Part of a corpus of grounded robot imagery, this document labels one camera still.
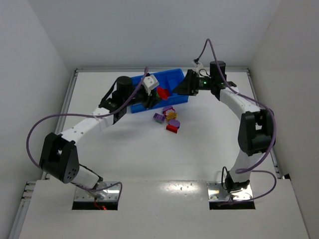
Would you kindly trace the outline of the red scalloped lego block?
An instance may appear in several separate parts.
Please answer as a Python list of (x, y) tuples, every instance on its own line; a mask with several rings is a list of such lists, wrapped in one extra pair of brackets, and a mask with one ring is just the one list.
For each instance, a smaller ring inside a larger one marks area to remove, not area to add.
[(159, 93), (162, 100), (168, 100), (168, 98), (170, 97), (170, 92), (168, 89), (157, 87), (157, 92)]

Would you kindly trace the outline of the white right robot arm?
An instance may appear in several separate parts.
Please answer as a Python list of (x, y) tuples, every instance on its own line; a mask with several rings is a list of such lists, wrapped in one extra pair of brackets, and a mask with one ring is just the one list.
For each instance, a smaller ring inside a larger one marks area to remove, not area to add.
[(200, 90), (210, 91), (240, 120), (240, 151), (222, 182), (224, 189), (230, 193), (247, 188), (252, 170), (266, 159), (275, 142), (275, 126), (269, 110), (253, 104), (252, 100), (239, 93), (236, 84), (226, 80), (225, 68), (225, 62), (212, 61), (207, 77), (201, 76), (198, 71), (188, 70), (184, 80), (173, 89), (173, 92), (178, 95), (196, 96)]

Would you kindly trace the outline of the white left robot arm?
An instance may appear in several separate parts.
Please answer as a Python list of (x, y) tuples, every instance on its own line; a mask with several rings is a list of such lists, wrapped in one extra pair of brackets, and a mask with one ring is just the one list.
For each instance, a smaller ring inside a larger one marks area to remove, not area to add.
[(89, 192), (98, 192), (102, 177), (79, 163), (78, 151), (93, 137), (118, 122), (127, 107), (142, 104), (153, 108), (161, 101), (156, 92), (159, 85), (154, 75), (146, 74), (135, 86), (132, 78), (118, 77), (101, 99), (97, 108), (82, 121), (60, 134), (45, 137), (40, 157), (40, 168), (63, 182), (72, 183)]

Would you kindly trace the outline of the purple lego brick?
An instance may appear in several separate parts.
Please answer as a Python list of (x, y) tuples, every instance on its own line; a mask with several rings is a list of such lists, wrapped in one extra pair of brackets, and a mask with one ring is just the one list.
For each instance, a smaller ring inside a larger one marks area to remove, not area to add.
[(163, 123), (165, 121), (165, 116), (158, 114), (158, 113), (155, 113), (153, 116), (153, 119), (158, 123)]

